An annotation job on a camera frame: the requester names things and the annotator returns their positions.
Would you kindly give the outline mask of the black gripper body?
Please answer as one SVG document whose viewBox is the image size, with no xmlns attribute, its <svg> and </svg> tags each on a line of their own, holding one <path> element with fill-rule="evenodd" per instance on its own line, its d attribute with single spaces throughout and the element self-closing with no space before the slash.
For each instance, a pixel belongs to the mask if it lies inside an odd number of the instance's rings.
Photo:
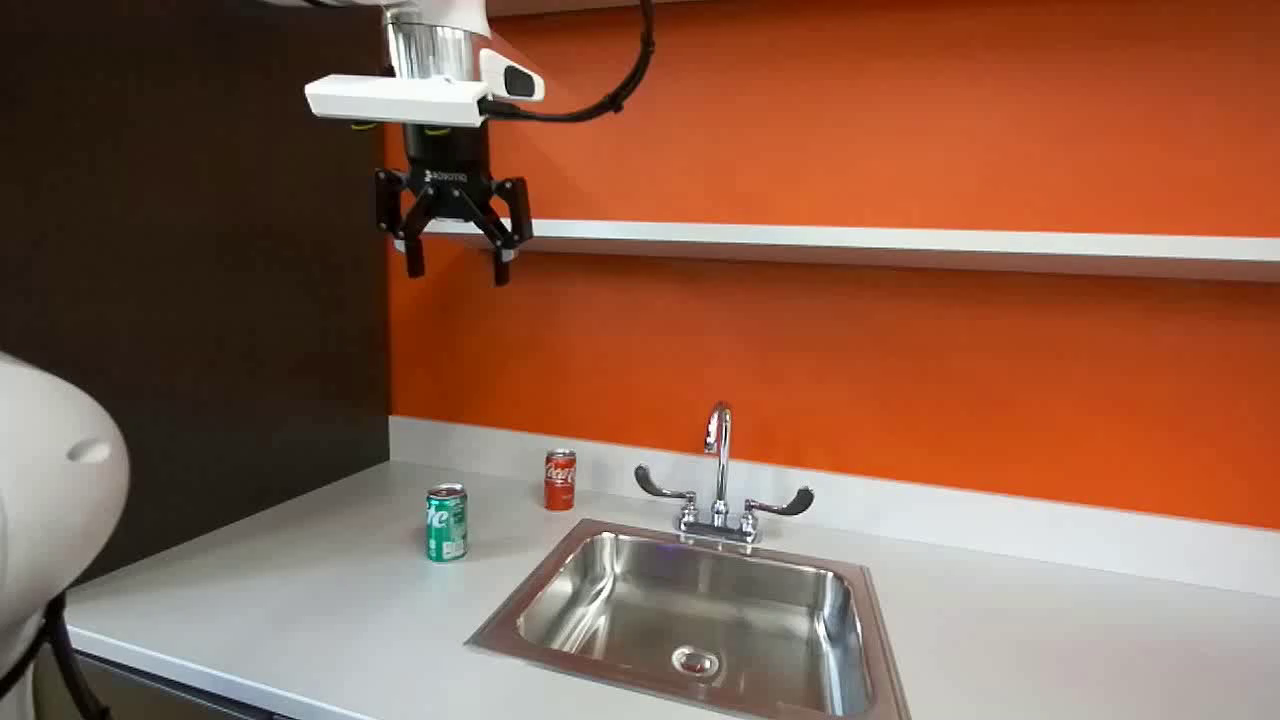
<svg viewBox="0 0 1280 720">
<path fill-rule="evenodd" d="M 492 244 L 533 236 L 530 185 L 495 179 L 488 169 L 488 127 L 405 127 L 407 169 L 377 171 L 377 223 L 391 236 L 420 230 L 427 219 L 468 219 Z"/>
</svg>

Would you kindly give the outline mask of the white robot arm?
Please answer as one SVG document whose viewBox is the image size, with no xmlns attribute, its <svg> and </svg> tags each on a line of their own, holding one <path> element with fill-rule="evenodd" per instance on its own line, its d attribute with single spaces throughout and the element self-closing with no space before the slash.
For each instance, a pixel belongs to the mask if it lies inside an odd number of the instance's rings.
<svg viewBox="0 0 1280 720">
<path fill-rule="evenodd" d="M 389 73 L 330 73 L 305 83 L 319 120 L 399 123 L 411 137 L 411 171 L 377 179 L 381 227 L 424 271 L 420 230 L 434 214 L 474 219 L 495 259 L 530 236 L 520 197 L 505 223 L 488 197 L 485 123 L 499 96 L 542 99 L 544 81 L 508 81 L 488 43 L 488 0 L 270 0 L 277 8 L 377 8 Z M 90 687 L 63 622 L 63 594 L 99 554 L 128 502 L 128 443 L 116 418 L 76 385 L 0 357 L 0 639 L 3 720 L 36 716 L 36 660 L 51 656 L 79 720 L 113 720 Z"/>
</svg>

